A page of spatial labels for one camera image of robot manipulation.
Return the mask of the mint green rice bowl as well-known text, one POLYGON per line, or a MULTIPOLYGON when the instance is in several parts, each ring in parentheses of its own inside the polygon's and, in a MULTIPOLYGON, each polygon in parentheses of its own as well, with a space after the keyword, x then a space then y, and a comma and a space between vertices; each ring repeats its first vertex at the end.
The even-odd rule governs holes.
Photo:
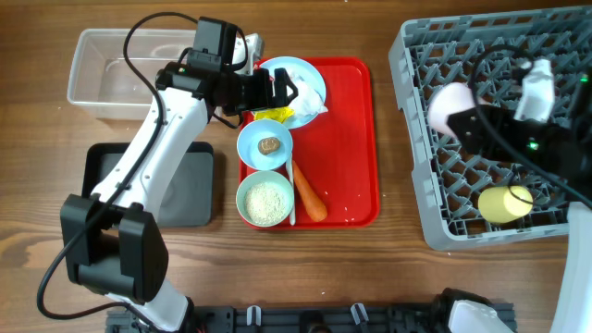
POLYGON ((289 217, 294 208, 294 190, 283 175, 275 171, 256 171, 240 183, 236 205, 249 225, 272 228, 289 217))

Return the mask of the light blue bowl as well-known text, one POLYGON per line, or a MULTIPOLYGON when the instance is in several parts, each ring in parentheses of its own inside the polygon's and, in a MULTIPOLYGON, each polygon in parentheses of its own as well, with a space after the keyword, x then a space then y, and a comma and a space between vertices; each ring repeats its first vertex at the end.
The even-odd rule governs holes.
POLYGON ((275 170, 287 164, 292 156, 290 131, 272 119, 255 120, 240 132, 237 151, 240 160, 255 170, 275 170))

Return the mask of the pink plastic cup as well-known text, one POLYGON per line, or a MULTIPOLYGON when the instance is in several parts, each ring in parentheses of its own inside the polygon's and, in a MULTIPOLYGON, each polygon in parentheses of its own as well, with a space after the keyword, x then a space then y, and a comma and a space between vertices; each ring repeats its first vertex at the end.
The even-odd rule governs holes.
POLYGON ((453 82, 445 85, 433 97, 428 107, 427 120, 432 129, 457 138, 447 124, 449 116, 474 107, 475 102, 468 86, 463 83, 453 82))

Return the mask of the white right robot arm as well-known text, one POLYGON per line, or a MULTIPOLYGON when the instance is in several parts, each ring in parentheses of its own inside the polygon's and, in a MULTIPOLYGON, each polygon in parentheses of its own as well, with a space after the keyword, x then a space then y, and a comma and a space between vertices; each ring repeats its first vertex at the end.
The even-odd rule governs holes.
POLYGON ((430 126, 457 139, 469 154, 530 168, 559 188, 568 208, 568 255, 554 332, 591 329, 591 141, 581 124, 590 116, 587 96, 565 128, 549 122, 554 78, 540 68, 524 69, 522 97, 508 110, 479 101, 471 84, 450 83, 428 108, 430 126))

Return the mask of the white tissue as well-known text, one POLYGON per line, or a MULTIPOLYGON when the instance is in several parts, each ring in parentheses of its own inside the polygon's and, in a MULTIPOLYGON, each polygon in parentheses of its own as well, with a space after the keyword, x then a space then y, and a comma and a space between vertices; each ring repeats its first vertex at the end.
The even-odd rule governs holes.
POLYGON ((294 111, 295 117, 307 117, 328 111, 320 94, 306 83, 302 77, 293 76, 291 81, 298 89, 298 96, 289 104, 289 108, 294 111))

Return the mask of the brown shiitake mushroom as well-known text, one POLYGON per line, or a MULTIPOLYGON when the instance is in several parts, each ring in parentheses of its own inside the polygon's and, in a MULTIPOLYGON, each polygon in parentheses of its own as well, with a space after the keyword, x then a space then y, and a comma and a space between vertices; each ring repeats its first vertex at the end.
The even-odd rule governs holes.
POLYGON ((262 155, 272 154, 280 147, 281 141, 276 137, 263 138, 257 144, 258 151, 262 155))

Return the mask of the white rice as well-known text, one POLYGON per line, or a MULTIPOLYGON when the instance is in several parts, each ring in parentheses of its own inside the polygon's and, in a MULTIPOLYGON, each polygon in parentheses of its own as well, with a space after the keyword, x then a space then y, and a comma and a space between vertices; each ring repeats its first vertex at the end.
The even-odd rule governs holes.
POLYGON ((245 208, 256 226, 270 227, 284 219, 287 211, 286 195, 277 184, 261 182, 247 191, 245 208))

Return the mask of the light blue plate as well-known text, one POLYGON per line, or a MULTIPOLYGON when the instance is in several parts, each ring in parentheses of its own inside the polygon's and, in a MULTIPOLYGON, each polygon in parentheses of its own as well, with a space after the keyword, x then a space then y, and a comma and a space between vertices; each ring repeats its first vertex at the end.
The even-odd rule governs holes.
MULTIPOLYGON (((274 74, 276 68, 284 68, 287 70, 290 78, 293 76, 300 76, 308 83, 314 90, 316 90, 324 102, 327 99, 327 87, 325 81, 321 76, 320 72, 309 62, 293 57, 293 56, 280 56, 268 59, 264 61, 261 68, 268 69, 270 74, 274 74)), ((307 117, 295 117, 294 115, 286 120, 283 124, 290 130, 300 128, 307 125, 314 120, 318 115, 311 115, 307 117)))

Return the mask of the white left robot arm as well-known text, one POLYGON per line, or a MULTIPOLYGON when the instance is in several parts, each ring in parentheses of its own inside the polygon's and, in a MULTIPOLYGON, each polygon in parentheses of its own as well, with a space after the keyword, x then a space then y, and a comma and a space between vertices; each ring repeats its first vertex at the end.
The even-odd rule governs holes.
POLYGON ((193 303, 167 280, 168 251, 156 224, 182 157, 216 107, 230 116, 289 105, 299 94, 283 68, 238 74, 234 66, 171 62, 151 84, 148 117, 111 173, 88 197, 71 194, 60 211, 68 278, 153 332, 194 327, 193 303))

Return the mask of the yellow plastic cup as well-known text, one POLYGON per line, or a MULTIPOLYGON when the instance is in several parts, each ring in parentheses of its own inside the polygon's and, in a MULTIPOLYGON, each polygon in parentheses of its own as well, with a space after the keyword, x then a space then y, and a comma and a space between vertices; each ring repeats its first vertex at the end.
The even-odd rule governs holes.
POLYGON ((533 197, 523 186, 492 187, 480 194, 477 208, 487 222, 505 224, 528 215, 533 197))

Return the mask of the yellow sauce packet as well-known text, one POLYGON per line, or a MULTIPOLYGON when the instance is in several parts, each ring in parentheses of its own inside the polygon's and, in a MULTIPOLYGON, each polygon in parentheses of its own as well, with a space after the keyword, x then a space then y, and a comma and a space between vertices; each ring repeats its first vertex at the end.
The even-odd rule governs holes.
POLYGON ((252 111, 254 120, 271 119, 279 123, 284 123, 295 114, 295 111, 288 107, 269 108, 261 111, 252 111))

